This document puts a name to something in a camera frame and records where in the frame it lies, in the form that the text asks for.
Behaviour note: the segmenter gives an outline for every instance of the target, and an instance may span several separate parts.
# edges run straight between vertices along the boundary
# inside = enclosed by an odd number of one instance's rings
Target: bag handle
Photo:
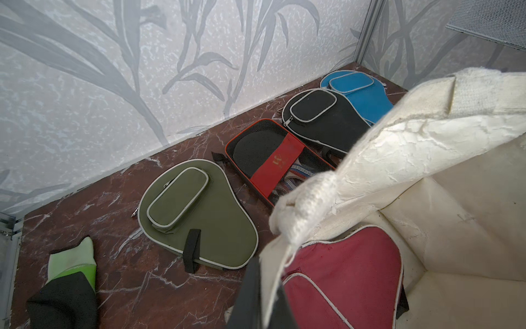
[[[194,260],[199,259],[199,247],[201,245],[201,230],[191,228],[186,236],[185,248],[183,249],[183,263],[186,273],[196,273],[199,264]]]
[[[303,119],[300,119],[296,114],[294,114],[294,112],[292,111],[292,109],[294,108],[294,106],[298,105],[301,101],[303,101],[307,96],[309,96],[310,94],[312,94],[313,92],[316,92],[316,91],[322,91],[324,93],[327,93],[329,95],[331,95],[333,98],[334,98],[334,102],[332,102],[331,105],[327,106],[326,108],[324,108],[320,113],[318,113],[315,117],[311,118],[311,119],[308,119],[308,120],[303,120]],[[335,104],[336,104],[336,101],[338,99],[336,98],[336,96],[334,96],[333,93],[331,93],[330,91],[326,90],[326,89],[323,89],[323,88],[315,88],[315,89],[312,89],[311,91],[309,91],[307,94],[305,94],[302,98],[298,99],[297,101],[295,101],[291,106],[290,106],[290,109],[289,109],[289,112],[290,112],[290,118],[289,120],[287,120],[286,122],[283,123],[283,125],[286,127],[290,121],[292,120],[292,118],[294,118],[294,120],[297,120],[299,122],[302,122],[302,123],[309,123],[309,122],[312,122],[314,120],[316,120],[320,115],[322,115],[323,113],[325,113],[328,109],[330,109],[331,107],[333,107]]]
[[[329,157],[329,154],[331,152],[330,147],[324,146],[321,148],[321,157],[327,161],[331,166],[336,168],[338,165]]]

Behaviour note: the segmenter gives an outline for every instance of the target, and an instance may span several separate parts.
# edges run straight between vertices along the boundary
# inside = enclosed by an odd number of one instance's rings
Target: grey leaf pattern
[[[106,25],[106,23],[104,23],[101,19],[93,16],[86,10],[80,8],[75,3],[73,3],[73,1],[71,0],[64,0],[64,3],[67,4],[69,7],[71,7],[71,9],[76,11],[80,16],[82,16],[82,18],[84,18],[85,20],[90,22],[93,26],[95,26],[97,29],[99,29],[99,31],[104,33],[109,38],[111,38],[113,41],[115,42],[119,41],[119,38],[117,37],[115,32],[113,32],[113,30],[108,25]]]
[[[10,172],[10,170],[9,170],[9,169],[6,169],[6,170],[3,170],[3,171],[0,173],[0,186],[5,182],[5,180],[6,180],[7,177],[9,176],[9,172]]]
[[[416,24],[439,3],[439,0],[430,1],[424,8],[422,8],[411,19],[406,19],[406,11],[404,9],[404,2],[402,0],[388,0],[383,8],[380,17],[380,23],[377,26],[376,40],[372,39],[367,49],[364,61],[369,67],[391,79],[395,73],[402,66],[402,58],[405,50],[407,76],[403,81],[405,88],[411,88],[428,76],[440,63],[440,61],[459,43],[461,43],[466,36],[463,34],[455,34],[448,41],[446,41],[435,55],[429,59],[424,69],[417,72],[415,48],[411,39],[411,32]],[[389,17],[390,5],[394,4],[396,14],[398,16],[399,29],[389,34]],[[383,60],[387,54],[387,50],[395,43],[396,55],[394,58],[385,59],[383,67],[380,68],[380,61]]]
[[[352,62],[352,60],[354,59],[355,57],[355,52],[356,50],[352,51],[352,53],[349,55],[349,56],[345,56],[344,58],[342,58],[341,60],[339,60],[331,69],[331,71],[334,71],[336,69],[339,69],[341,68],[342,66],[344,65],[347,65],[349,63]]]
[[[259,56],[258,71],[263,66],[265,58],[267,58],[270,44],[274,38],[274,30],[276,29],[276,17],[272,16],[265,29],[265,38],[263,39],[263,46],[261,47],[261,55]]]
[[[131,72],[134,76],[135,90],[139,91],[139,61],[140,61],[140,0],[123,2],[124,28],[126,41],[133,57]]]
[[[140,10],[140,16],[144,19],[141,25],[152,23],[163,29],[166,29],[166,15],[161,11],[159,6],[154,5]]]
[[[3,170],[2,172],[0,172],[0,186],[5,182],[10,172],[11,171],[9,169]],[[31,204],[24,204],[21,206],[16,206],[17,204],[23,201],[29,200],[31,198],[37,197],[47,192],[63,190],[64,188],[67,188],[69,186],[70,184],[68,183],[57,184],[53,186],[37,188],[29,193],[13,192],[13,191],[6,190],[4,188],[0,188],[0,195],[4,195],[4,198],[2,198],[3,200],[0,201],[0,211],[5,212],[7,214],[15,214],[19,210],[29,207],[31,205]]]
[[[289,28],[287,27],[287,20],[281,13],[278,13],[278,16],[281,21],[281,30],[283,31],[283,35],[285,36],[285,42],[288,46],[289,45]]]
[[[214,84],[209,78],[205,77],[202,74],[199,73],[192,73],[184,78],[181,79],[182,81],[196,81],[203,85],[206,89],[210,90],[214,95],[216,95],[217,98],[219,98],[222,101],[225,101],[225,97],[223,96],[223,93],[219,89],[216,84]]]
[[[358,30],[355,30],[351,27],[351,34],[356,38],[356,39],[359,39],[360,36],[361,36],[361,31],[358,31]]]
[[[245,22],[243,21],[243,0],[236,0],[236,7],[239,12],[239,21],[241,22],[241,32],[243,32],[245,27]]]
[[[219,55],[218,53],[206,52],[200,55],[192,64],[182,69],[176,76],[174,76],[170,81],[168,81],[168,83],[163,88],[163,94],[168,93],[168,91],[173,87],[173,85],[177,81],[181,81],[182,77],[194,68],[199,66],[207,66],[208,64],[213,62],[221,62],[232,69],[237,69],[229,60]]]
[[[285,0],[283,1],[283,6],[285,7],[287,5],[298,5],[306,9],[309,14],[314,18],[314,22],[316,23],[316,34],[320,31],[320,14],[318,13],[318,10],[316,9],[316,6],[309,0]]]
[[[242,21],[242,6],[240,6],[241,1],[236,2],[236,5],[238,7],[238,11],[240,12],[240,19]],[[245,77],[248,72],[248,64],[250,63],[250,60],[254,54],[254,51],[256,50],[259,41],[263,35],[265,34],[263,45],[261,47],[261,54],[259,57],[259,63],[258,63],[258,71],[261,69],[265,58],[270,50],[270,46],[272,44],[272,38],[274,36],[274,31],[276,29],[276,14],[281,20],[281,28],[284,31],[284,34],[286,34],[286,40],[288,40],[288,25],[283,22],[286,22],[286,19],[278,13],[279,10],[282,8],[289,6],[289,5],[298,5],[302,7],[303,9],[306,9],[309,14],[314,19],[314,22],[316,24],[316,33],[319,32],[320,27],[320,15],[318,10],[316,9],[316,6],[309,0],[262,0],[261,6],[259,8],[259,14],[256,24],[256,29],[254,31],[254,36],[252,37],[252,17],[254,15],[254,0],[247,0],[247,15],[246,15],[246,28],[245,28],[245,47],[243,52],[243,63],[241,65],[241,70],[239,72],[239,76],[236,82],[236,85],[234,87],[234,91],[231,95],[228,95],[228,99],[225,103],[225,107],[223,109],[223,114],[225,117],[229,117],[230,115],[230,108],[232,107],[232,104],[236,102],[239,93],[241,92],[241,88],[243,87],[243,84],[245,82]]]
[[[201,54],[201,37],[205,32],[206,20],[217,3],[217,0],[179,0],[181,16],[183,23],[186,25],[186,34],[183,41],[183,49],[179,60],[177,61],[177,74],[166,83],[162,93],[166,94],[170,89],[180,81],[197,81],[210,92],[212,92],[221,101],[225,100],[222,91],[209,78],[200,73],[191,73],[197,67],[207,66],[212,62],[220,62],[232,69],[237,69],[225,57],[215,52],[206,52]],[[184,66],[186,56],[190,49],[190,42],[194,40],[195,55],[192,63]]]
[[[57,24],[24,0],[2,0],[1,2],[16,14],[23,23],[16,22],[5,16],[0,17],[0,42],[49,67],[73,75],[122,97],[144,117],[159,141],[163,145],[168,144],[161,124],[141,99],[138,89],[131,88],[122,73],[93,44]],[[82,10],[73,2],[67,2],[74,11],[99,31],[112,40],[117,38],[121,49],[125,49],[123,48],[123,45],[126,44],[126,42],[123,42],[123,11],[119,7],[119,3],[119,0],[114,1],[114,4],[116,4],[114,12],[116,15],[120,15],[120,19],[117,16],[115,17],[117,26],[117,34],[115,35],[101,20]],[[75,52],[96,69],[69,55],[49,40],[53,40]],[[122,54],[123,59],[130,63],[131,53],[123,50]]]

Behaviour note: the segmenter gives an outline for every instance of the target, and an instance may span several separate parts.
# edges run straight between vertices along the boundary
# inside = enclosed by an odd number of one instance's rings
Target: black strap
[[[398,299],[398,305],[396,308],[396,318],[398,319],[402,314],[409,310],[409,302],[406,297],[406,290],[403,288],[400,290],[400,298]]]
[[[329,157],[331,149],[328,146],[324,146],[321,148],[321,157],[327,161],[331,166],[336,168],[338,165],[334,163],[334,161]]]
[[[199,246],[201,244],[201,230],[191,228],[186,236],[185,249],[183,250],[183,262],[185,264],[185,272],[194,274],[199,267],[199,264],[194,260],[199,259]]]
[[[219,162],[219,163],[228,162],[228,158],[225,157],[222,153],[215,153],[215,152],[211,152],[211,153],[212,153],[212,159],[214,159],[215,162]]]

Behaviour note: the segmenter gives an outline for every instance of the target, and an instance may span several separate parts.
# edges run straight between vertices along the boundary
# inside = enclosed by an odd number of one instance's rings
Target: olive green paddle case
[[[258,233],[214,162],[193,159],[159,176],[137,212],[146,236],[182,256],[188,233],[201,230],[194,262],[219,269],[245,266],[256,252]]]

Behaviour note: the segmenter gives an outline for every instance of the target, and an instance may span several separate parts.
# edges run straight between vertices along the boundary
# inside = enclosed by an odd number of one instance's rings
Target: white cloth
[[[526,73],[469,68],[412,89],[356,143],[334,173],[283,196],[270,218],[281,234],[261,253],[268,326],[283,264],[389,205],[412,184],[526,132]]]

